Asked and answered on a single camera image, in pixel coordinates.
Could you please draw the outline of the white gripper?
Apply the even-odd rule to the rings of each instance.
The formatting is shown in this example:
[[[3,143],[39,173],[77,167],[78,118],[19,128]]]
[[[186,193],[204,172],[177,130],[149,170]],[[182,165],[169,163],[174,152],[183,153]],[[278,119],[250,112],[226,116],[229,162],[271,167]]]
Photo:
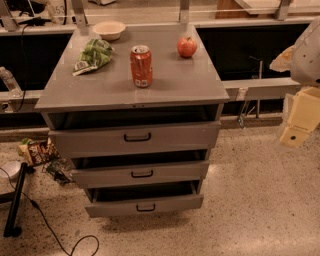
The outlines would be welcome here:
[[[307,87],[293,96],[286,127],[280,143],[290,148],[299,147],[320,123],[320,89]]]

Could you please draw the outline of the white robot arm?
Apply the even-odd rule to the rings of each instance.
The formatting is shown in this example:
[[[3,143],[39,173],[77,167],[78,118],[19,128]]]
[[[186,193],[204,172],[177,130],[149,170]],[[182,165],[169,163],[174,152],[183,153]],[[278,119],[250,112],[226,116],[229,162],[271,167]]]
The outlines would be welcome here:
[[[303,88],[292,97],[292,105],[279,142],[299,147],[320,123],[320,17],[316,17],[295,44],[279,54],[269,68],[289,71]]]

